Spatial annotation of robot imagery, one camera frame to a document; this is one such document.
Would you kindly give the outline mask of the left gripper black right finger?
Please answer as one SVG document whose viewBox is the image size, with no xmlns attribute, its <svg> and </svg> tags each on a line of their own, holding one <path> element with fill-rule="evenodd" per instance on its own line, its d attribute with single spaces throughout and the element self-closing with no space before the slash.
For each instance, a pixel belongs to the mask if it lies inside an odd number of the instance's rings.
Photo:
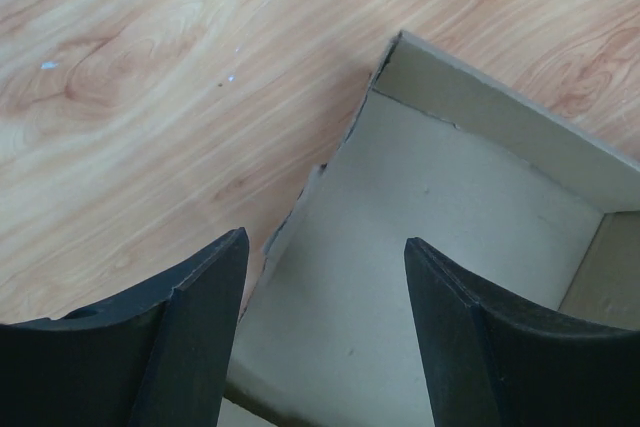
<svg viewBox="0 0 640 427">
<path fill-rule="evenodd" d="M 420 238 L 404 262 L 435 425 L 638 425 L 638 332 L 540 306 Z"/>
</svg>

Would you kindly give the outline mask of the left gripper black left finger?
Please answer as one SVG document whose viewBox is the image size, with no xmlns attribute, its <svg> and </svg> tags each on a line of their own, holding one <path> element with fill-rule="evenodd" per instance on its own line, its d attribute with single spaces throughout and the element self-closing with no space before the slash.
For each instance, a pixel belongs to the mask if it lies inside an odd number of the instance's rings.
<svg viewBox="0 0 640 427">
<path fill-rule="evenodd" d="M 101 301 L 1 328 L 5 426 L 213 426 L 248 265 L 244 229 Z"/>
</svg>

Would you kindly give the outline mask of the cardboard box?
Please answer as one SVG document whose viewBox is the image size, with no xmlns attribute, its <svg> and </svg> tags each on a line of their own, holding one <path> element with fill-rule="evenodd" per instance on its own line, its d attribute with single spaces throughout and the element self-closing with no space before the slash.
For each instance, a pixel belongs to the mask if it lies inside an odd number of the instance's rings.
<svg viewBox="0 0 640 427">
<path fill-rule="evenodd" d="M 291 426 L 437 426 L 404 248 L 639 334 L 639 165 L 398 34 L 330 162 L 265 249 L 233 398 Z"/>
</svg>

